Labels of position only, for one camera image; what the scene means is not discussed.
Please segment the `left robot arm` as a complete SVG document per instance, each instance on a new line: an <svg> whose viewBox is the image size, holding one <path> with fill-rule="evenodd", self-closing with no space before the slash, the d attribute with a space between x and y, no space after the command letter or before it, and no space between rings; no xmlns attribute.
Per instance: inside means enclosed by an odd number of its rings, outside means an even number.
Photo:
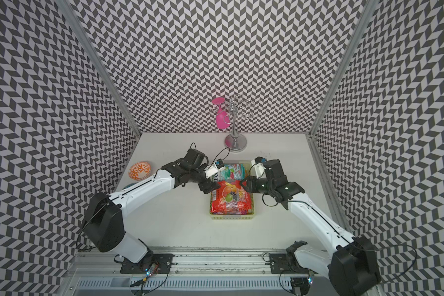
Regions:
<svg viewBox="0 0 444 296"><path fill-rule="evenodd" d="M150 254L142 240L125 229L125 219L154 197L188 183L196 183L204 194L220 188L213 180L224 168L222 159L204 163L207 157L190 148L183 158L170 162L147 179L112 194L100 192L93 196L85 210L81 232L98 251L113 252L132 263L141 263Z"/></svg>

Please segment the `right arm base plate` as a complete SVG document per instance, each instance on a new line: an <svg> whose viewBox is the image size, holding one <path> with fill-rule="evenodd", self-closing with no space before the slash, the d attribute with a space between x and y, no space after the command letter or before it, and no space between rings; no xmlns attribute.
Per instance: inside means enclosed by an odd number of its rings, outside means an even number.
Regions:
<svg viewBox="0 0 444 296"><path fill-rule="evenodd" d="M312 270L291 263L286 254L268 254L268 257L264 260L274 275L280 275L281 273L308 275L310 272L316 275L316 272Z"/></svg>

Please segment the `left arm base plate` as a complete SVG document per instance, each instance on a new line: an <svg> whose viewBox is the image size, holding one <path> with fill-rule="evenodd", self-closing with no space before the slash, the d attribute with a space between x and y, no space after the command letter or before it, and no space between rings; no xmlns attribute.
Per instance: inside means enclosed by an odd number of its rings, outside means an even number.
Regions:
<svg viewBox="0 0 444 296"><path fill-rule="evenodd" d="M124 275L143 275L150 270L152 265L155 265L155 273L167 275L171 270L173 259L173 254L147 254L139 263L132 263L128 259L124 259L120 273Z"/></svg>

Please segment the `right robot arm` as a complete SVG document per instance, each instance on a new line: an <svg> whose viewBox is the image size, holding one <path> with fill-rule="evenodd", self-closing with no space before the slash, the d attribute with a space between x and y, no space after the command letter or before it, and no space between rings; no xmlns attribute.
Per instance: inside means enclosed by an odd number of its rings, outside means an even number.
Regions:
<svg viewBox="0 0 444 296"><path fill-rule="evenodd" d="M271 196L311 230L323 249L296 242L287 249L289 258L295 265L328 278L340 296L361 296L381 282L371 241L354 236L325 214L302 186L287 179L278 159L253 160L241 186L249 193Z"/></svg>

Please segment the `red 100 candy bag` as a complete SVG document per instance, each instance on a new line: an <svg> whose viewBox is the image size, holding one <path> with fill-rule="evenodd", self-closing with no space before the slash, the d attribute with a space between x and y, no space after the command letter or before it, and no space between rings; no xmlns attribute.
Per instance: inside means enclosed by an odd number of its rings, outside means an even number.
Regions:
<svg viewBox="0 0 444 296"><path fill-rule="evenodd" d="M240 180L219 181L220 186L211 195L212 215L251 215L254 203L251 195L241 186Z"/></svg>

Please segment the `light green plastic basket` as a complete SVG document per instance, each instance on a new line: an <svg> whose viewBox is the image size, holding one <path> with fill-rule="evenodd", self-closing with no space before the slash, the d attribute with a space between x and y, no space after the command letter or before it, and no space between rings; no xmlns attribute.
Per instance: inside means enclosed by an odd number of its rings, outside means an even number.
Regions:
<svg viewBox="0 0 444 296"><path fill-rule="evenodd" d="M248 175L248 171L249 171L249 167L250 167L249 163L231 162L229 164L243 164L244 167L245 167L245 177ZM213 177L213 180L216 181L216 182L219 182L218 181L218 174L216 174ZM209 194L209 196L210 196L210 203L211 203L212 192ZM254 215L255 215L255 202L254 202L253 194L250 193L250 195L252 197L252 202L254 203L254 213L251 214L251 215L212 215L210 212L209 212L209 215L211 216L211 218L213 220L249 220L249 219L252 219L254 217Z"/></svg>

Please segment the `teal mint bag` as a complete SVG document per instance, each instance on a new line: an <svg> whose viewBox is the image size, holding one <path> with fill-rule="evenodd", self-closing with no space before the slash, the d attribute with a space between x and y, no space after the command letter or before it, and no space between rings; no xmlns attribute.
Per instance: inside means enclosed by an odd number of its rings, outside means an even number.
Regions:
<svg viewBox="0 0 444 296"><path fill-rule="evenodd" d="M218 181L237 180L245 178L245 167L243 164L226 164L218 173Z"/></svg>

